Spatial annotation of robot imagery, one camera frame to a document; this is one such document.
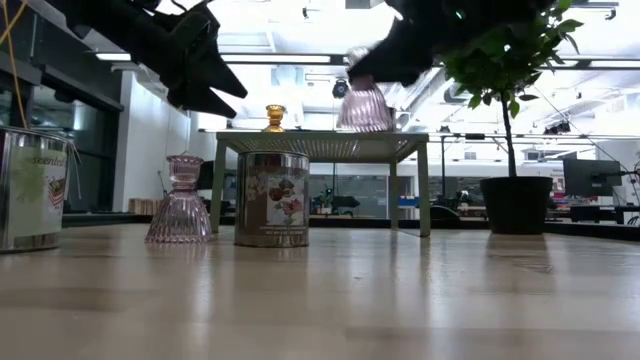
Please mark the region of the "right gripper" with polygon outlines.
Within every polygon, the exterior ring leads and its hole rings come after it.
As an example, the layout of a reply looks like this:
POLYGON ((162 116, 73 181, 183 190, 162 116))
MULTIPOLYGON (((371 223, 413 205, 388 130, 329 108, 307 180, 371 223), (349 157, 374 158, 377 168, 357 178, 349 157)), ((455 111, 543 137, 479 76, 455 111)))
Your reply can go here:
POLYGON ((458 50, 487 31, 534 19, 549 0, 406 0, 391 1, 402 20, 375 45, 347 53, 351 80, 370 77, 375 83, 407 87, 429 71, 436 58, 458 50))

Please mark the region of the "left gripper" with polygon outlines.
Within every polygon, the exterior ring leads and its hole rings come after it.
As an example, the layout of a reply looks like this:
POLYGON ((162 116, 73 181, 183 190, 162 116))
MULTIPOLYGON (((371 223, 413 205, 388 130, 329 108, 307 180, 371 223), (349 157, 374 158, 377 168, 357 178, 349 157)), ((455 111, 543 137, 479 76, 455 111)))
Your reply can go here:
POLYGON ((167 100, 183 110, 234 118, 237 113, 209 88, 245 98, 247 89, 222 59, 219 21, 200 1, 180 14, 160 12, 156 1, 128 1, 131 35, 124 46, 131 59, 156 72, 170 90, 167 100))

